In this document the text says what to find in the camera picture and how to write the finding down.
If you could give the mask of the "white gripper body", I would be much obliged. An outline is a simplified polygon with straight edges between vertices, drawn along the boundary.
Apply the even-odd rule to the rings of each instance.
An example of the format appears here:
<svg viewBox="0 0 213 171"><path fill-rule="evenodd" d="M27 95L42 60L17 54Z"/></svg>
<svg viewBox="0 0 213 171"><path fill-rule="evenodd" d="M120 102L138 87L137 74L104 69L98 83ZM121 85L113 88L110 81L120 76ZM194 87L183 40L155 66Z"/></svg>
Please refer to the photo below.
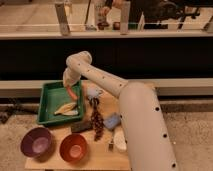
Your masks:
<svg viewBox="0 0 213 171"><path fill-rule="evenodd" d="M63 72L63 85L65 87L72 87L75 85L81 78L81 75L70 68L66 68Z"/></svg>

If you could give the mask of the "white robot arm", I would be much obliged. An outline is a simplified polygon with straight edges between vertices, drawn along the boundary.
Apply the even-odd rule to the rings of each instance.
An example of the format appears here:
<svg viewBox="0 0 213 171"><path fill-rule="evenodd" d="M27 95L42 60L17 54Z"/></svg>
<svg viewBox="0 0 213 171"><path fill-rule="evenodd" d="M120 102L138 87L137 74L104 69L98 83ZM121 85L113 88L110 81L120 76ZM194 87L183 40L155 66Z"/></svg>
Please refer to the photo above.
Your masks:
<svg viewBox="0 0 213 171"><path fill-rule="evenodd" d="M91 65L88 51L70 55L63 73L65 87L82 76L118 99L131 171L179 171L168 129L154 88L128 81Z"/></svg>

